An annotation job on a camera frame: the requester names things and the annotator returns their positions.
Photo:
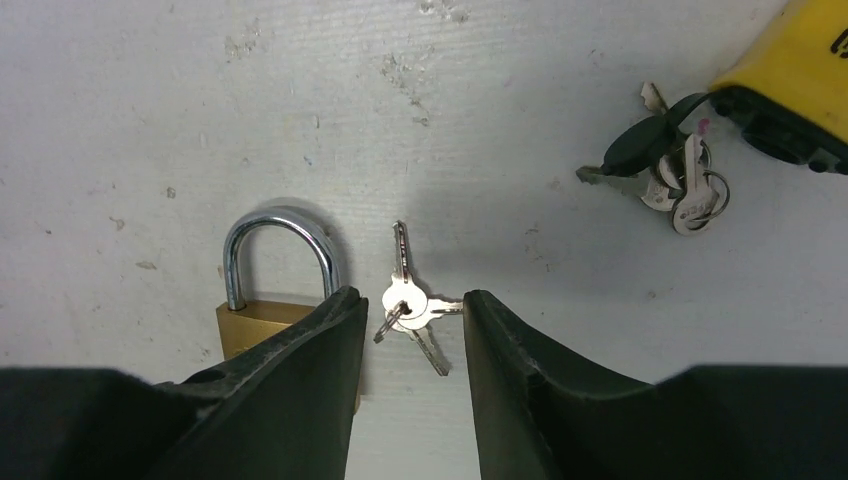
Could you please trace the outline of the yellow padlock keys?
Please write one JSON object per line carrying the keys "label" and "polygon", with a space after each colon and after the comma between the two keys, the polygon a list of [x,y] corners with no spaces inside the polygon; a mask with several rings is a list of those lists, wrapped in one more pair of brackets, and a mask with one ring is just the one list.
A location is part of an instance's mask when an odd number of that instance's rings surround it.
{"label": "yellow padlock keys", "polygon": [[669,104],[655,83],[645,82],[640,95],[650,115],[620,134],[600,165],[581,166],[575,174],[583,183],[606,185],[666,213],[681,236],[701,234],[731,198],[728,181],[712,168],[703,137],[681,129],[710,94],[694,93]]}

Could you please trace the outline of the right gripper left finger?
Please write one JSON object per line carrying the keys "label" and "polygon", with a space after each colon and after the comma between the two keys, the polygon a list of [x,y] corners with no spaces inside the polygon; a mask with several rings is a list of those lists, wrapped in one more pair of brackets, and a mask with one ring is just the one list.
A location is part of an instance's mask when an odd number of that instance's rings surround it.
{"label": "right gripper left finger", "polygon": [[5,479],[341,479],[369,303],[344,287],[181,383],[103,368],[1,372]]}

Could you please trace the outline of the brass padlock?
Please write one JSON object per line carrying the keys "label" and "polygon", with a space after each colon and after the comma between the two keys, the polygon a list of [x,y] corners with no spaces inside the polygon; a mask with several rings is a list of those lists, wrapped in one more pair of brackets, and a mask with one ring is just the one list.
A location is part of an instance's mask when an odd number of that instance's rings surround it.
{"label": "brass padlock", "polygon": [[260,206],[237,219],[219,273],[216,308],[223,358],[231,360],[295,325],[349,282],[349,262],[319,215],[296,205]]}

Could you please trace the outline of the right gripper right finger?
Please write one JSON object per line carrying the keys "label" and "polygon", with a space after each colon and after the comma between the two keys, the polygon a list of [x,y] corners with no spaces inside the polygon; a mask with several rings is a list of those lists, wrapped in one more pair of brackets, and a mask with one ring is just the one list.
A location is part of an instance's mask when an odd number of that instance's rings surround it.
{"label": "right gripper right finger", "polygon": [[847,371],[697,365],[645,383],[464,297],[485,479],[843,479]]}

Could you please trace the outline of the yellow black padlock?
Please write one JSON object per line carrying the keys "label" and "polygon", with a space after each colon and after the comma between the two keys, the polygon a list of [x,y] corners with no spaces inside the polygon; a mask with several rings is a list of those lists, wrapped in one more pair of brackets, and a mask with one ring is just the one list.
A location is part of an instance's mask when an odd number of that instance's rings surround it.
{"label": "yellow black padlock", "polygon": [[753,148],[816,173],[847,172],[847,3],[789,1],[708,87]]}

